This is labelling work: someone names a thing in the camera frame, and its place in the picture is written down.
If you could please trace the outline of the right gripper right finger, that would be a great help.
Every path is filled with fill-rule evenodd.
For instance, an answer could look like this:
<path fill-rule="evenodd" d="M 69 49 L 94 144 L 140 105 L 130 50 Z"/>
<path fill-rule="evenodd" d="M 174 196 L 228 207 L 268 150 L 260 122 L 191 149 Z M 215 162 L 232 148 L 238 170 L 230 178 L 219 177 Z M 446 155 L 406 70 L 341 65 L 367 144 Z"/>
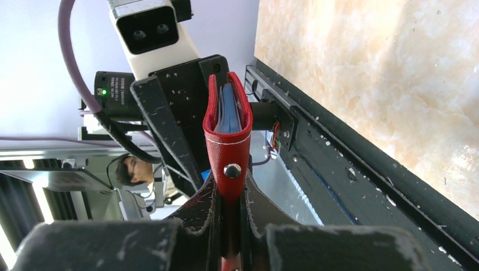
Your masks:
<path fill-rule="evenodd" d="M 244 270 L 431 270 L 418 241 L 384 226 L 302 225 L 261 192 L 248 172 Z"/>

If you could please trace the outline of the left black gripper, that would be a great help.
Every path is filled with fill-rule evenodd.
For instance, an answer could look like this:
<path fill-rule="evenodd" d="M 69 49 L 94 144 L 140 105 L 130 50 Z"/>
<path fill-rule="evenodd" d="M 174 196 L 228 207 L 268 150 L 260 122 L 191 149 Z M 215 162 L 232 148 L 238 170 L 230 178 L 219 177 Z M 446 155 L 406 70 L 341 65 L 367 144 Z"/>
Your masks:
<path fill-rule="evenodd" d="M 192 197 L 210 170 L 203 119 L 208 106 L 208 79 L 225 82 L 229 65 L 219 54 L 192 60 L 154 73 L 131 84 L 131 93 L 169 169 L 178 175 L 175 186 Z"/>

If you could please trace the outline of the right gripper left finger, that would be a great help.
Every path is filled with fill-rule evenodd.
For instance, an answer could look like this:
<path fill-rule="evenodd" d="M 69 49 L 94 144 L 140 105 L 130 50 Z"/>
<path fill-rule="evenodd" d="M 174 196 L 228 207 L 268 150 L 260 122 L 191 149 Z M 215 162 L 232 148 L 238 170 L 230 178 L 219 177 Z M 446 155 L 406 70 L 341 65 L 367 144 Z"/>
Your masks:
<path fill-rule="evenodd" d="M 162 220 L 56 221 L 22 241 L 14 270 L 218 270 L 213 176 Z"/>

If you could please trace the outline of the red leather card holder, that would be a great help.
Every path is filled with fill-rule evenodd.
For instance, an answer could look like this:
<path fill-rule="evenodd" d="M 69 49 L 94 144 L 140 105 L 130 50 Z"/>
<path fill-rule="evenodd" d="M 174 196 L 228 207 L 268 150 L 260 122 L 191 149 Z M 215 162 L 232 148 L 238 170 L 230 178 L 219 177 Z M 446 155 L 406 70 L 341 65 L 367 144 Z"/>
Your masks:
<path fill-rule="evenodd" d="M 249 170 L 253 115 L 238 76 L 228 72 L 221 83 L 208 78 L 203 119 L 211 173 L 221 196 L 221 270 L 241 269 L 241 196 Z"/>

